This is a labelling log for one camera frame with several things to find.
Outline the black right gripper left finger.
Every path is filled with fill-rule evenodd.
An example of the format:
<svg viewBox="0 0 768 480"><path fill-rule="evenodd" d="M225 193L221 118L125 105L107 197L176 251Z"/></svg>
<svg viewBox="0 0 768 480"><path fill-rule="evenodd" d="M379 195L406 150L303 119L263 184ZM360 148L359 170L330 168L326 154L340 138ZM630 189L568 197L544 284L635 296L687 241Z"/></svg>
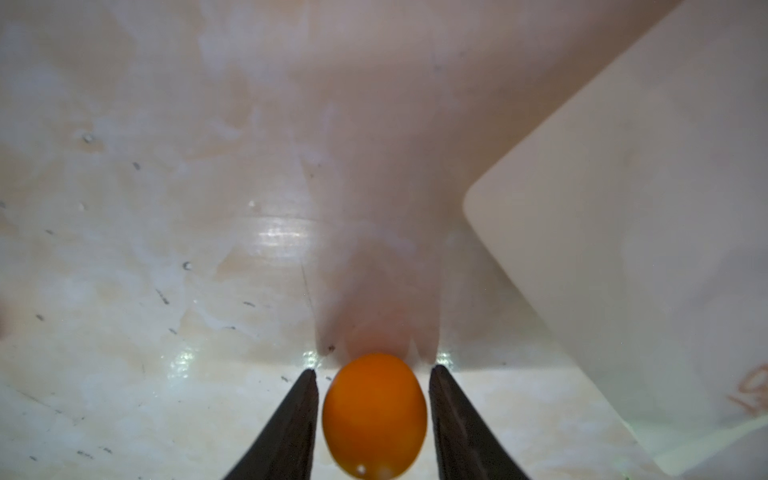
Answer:
<svg viewBox="0 0 768 480"><path fill-rule="evenodd" d="M319 394L314 369L297 378L226 480L307 480L311 477Z"/></svg>

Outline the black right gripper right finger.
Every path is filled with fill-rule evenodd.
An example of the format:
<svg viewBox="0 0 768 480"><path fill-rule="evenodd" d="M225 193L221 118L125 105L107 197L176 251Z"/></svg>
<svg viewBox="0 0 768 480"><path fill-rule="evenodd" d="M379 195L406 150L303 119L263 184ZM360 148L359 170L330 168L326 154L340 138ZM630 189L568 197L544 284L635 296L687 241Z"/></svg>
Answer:
<svg viewBox="0 0 768 480"><path fill-rule="evenodd" d="M441 480L528 480L445 366L432 368L428 391Z"/></svg>

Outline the orange fake fruit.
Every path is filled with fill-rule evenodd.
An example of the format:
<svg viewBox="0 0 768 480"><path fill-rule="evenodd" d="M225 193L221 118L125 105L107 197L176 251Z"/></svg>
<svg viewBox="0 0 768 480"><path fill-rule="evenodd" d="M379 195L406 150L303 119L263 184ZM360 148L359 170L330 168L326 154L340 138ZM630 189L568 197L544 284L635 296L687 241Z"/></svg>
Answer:
<svg viewBox="0 0 768 480"><path fill-rule="evenodd" d="M394 479L418 457L427 430L426 400L411 368L383 353L362 356L333 378L322 428L339 467L357 479Z"/></svg>

